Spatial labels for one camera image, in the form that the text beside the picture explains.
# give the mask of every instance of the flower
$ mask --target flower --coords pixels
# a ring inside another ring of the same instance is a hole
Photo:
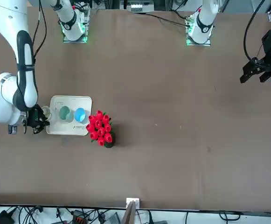
[[[87,128],[88,132],[93,132],[95,130],[95,125],[94,124],[88,124],[86,128]]]
[[[97,120],[102,120],[102,118],[103,118],[103,113],[102,113],[102,111],[97,111],[97,112],[96,112],[96,119],[97,119]]]
[[[98,132],[96,132],[96,131],[91,132],[90,133],[90,138],[92,140],[97,140],[98,139]]]
[[[94,115],[90,115],[90,116],[89,116],[90,124],[94,124],[96,120],[97,120],[97,119],[96,119],[96,117],[95,117]]]
[[[111,136],[111,134],[110,133],[106,133],[105,134],[105,136],[104,136],[104,139],[105,139],[105,141],[107,141],[107,142],[112,142],[112,136]]]
[[[98,135],[99,135],[99,136],[103,136],[104,133],[105,133],[104,127],[99,128],[99,130],[98,130]]]
[[[104,130],[105,130],[105,132],[110,132],[111,131],[111,125],[110,124],[105,124],[104,125]]]
[[[104,138],[103,138],[102,136],[100,136],[100,137],[98,138],[98,144],[99,144],[100,146],[104,146],[104,143],[105,143]]]
[[[108,124],[108,122],[109,122],[109,116],[106,114],[106,115],[104,115],[103,118],[102,118],[102,123],[103,123],[103,124]]]
[[[102,127],[102,122],[100,121],[100,120],[96,120],[95,121],[95,128],[96,129],[99,129],[99,128],[101,128]]]

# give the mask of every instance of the white robot link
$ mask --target white robot link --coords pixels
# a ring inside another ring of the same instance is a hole
[[[195,23],[188,33],[194,42],[203,44],[209,39],[218,10],[217,0],[203,0],[201,10],[193,14]]]
[[[56,11],[64,34],[77,40],[83,34],[79,13],[69,0],[49,0]],[[38,89],[35,78],[33,43],[28,33],[27,0],[0,0],[0,33],[11,45],[17,62],[17,76],[0,74],[0,123],[8,124],[8,133],[16,134],[17,126],[24,125],[39,133],[49,122],[37,104]]]

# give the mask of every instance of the bouquet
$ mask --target bouquet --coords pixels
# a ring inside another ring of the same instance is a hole
[[[112,131],[111,118],[106,112],[97,111],[96,115],[90,115],[90,123],[87,125],[87,130],[90,133],[90,138],[97,141],[100,146],[111,148],[115,144],[115,134]]]

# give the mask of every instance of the tray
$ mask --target tray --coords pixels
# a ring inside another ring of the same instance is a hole
[[[83,108],[86,112],[83,123],[81,124],[75,119],[67,124],[61,123],[58,118],[58,112],[62,106],[68,106],[73,111],[79,107]],[[50,125],[46,126],[48,134],[87,135],[88,130],[86,126],[89,123],[89,116],[92,109],[92,99],[90,97],[53,96],[49,109],[51,119],[49,120]]]

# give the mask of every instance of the table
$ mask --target table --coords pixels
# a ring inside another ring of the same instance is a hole
[[[33,35],[38,12],[28,13]],[[183,27],[119,10],[98,11],[87,44],[65,44],[57,15],[45,15],[38,103],[90,96],[92,111],[112,116],[117,145],[0,125],[0,203],[124,207],[138,197],[142,208],[271,211],[271,83],[239,82],[250,14],[218,14],[210,48],[186,46]],[[251,56],[269,29],[257,15]],[[17,72],[0,35],[2,71]]]

